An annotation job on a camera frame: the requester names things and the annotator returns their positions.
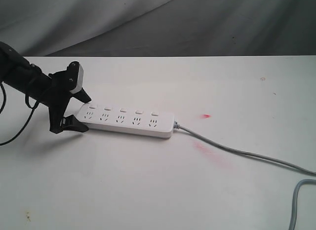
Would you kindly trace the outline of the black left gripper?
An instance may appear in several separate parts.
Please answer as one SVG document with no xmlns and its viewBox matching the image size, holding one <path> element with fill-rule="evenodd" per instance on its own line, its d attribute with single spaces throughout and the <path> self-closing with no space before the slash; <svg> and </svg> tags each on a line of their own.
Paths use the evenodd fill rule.
<svg viewBox="0 0 316 230">
<path fill-rule="evenodd" d="M 41 103 L 48 107 L 49 131 L 55 134 L 63 131 L 87 132 L 88 127 L 78 121 L 74 115 L 64 117 L 65 110 L 72 96 L 82 103 L 92 101 L 83 88 L 75 94 L 68 91 L 65 86 L 65 74 L 66 72 L 56 72 L 49 76 L 41 75 L 44 90 L 41 96 Z"/>
</svg>

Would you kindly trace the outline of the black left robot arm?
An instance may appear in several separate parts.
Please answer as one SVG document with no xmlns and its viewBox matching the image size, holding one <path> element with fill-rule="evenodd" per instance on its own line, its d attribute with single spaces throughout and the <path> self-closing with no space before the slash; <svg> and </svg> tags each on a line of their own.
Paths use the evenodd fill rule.
<svg viewBox="0 0 316 230">
<path fill-rule="evenodd" d="M 11 46 L 1 42 L 0 80 L 24 93 L 28 106 L 29 98 L 33 98 L 48 107 L 51 132 L 88 131 L 88 127 L 74 115 L 64 117 L 72 97 L 83 103 L 91 101 L 82 87 L 83 68 L 78 61 L 71 62 L 64 71 L 46 75 L 40 67 L 31 64 Z"/>
</svg>

